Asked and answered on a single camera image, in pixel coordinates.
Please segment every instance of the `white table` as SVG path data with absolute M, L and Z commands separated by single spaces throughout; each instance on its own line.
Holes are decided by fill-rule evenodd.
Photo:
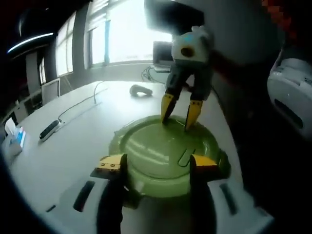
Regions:
M 105 89 L 96 96 L 101 104 L 95 105 L 90 98 L 72 108 L 61 117 L 67 124 L 46 142 L 38 144 L 41 131 L 64 110 L 92 96 L 97 83 L 47 103 L 20 123 L 27 133 L 25 146 L 10 171 L 26 201 L 38 213 L 57 204 L 63 191 L 81 177 L 88 176 L 99 159 L 108 155 L 108 145 L 115 131 L 131 121 L 160 114 L 164 85 L 107 81 L 97 88 L 97 92 Z M 133 84 L 151 89 L 153 96 L 132 97 L 129 89 Z M 190 94 L 183 91 L 173 115 L 186 117 L 189 100 Z M 242 183 L 234 141 L 213 93 L 204 103 L 198 121 L 212 132 L 220 148 L 227 153 L 232 166 L 231 177 Z

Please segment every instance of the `window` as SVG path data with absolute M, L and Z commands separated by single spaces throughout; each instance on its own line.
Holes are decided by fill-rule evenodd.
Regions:
M 73 29 L 76 13 L 74 13 L 58 32 L 56 44 L 57 76 L 73 71 Z
M 152 60 L 154 41 L 172 41 L 147 28 L 144 0 L 94 0 L 88 15 L 92 64 L 108 62 L 105 52 L 109 62 Z
M 45 70 L 44 70 L 44 58 L 42 59 L 42 62 L 39 66 L 39 76 L 40 76 L 40 84 L 43 85 L 47 81 L 45 79 Z

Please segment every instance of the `chair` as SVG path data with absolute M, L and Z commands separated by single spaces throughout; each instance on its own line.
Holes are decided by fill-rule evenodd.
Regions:
M 48 102 L 60 97 L 60 79 L 57 78 L 49 83 L 42 85 L 42 104 L 45 105 Z

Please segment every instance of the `desk surface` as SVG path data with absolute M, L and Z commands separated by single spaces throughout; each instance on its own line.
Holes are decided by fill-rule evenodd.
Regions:
M 39 134 L 60 113 L 93 95 L 98 82 L 73 90 L 41 107 L 23 120 L 26 130 L 24 149 L 10 166 L 13 178 L 26 201 L 38 213 L 53 204 L 70 185 L 88 176 L 99 159 L 108 155 L 114 132 L 127 123 L 160 114 L 162 84 L 107 81 L 100 84 L 93 98 L 73 107 L 61 119 L 65 125 L 46 142 L 39 144 Z M 153 91 L 152 97 L 132 97 L 129 89 L 140 84 Z M 190 94 L 182 92 L 173 115 L 186 117 Z M 213 93 L 204 102 L 198 121 L 206 126 L 224 150 L 232 166 L 231 177 L 242 182 L 234 141 Z

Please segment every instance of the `green plate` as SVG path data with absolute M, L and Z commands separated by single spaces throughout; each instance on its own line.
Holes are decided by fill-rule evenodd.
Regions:
M 128 155 L 131 189 L 152 197 L 181 196 L 190 191 L 191 154 L 210 157 L 217 163 L 224 158 L 208 129 L 196 123 L 185 132 L 184 123 L 184 118 L 173 116 L 163 125 L 160 116 L 150 116 L 115 132 L 109 154 Z M 228 161 L 222 161 L 228 170 Z

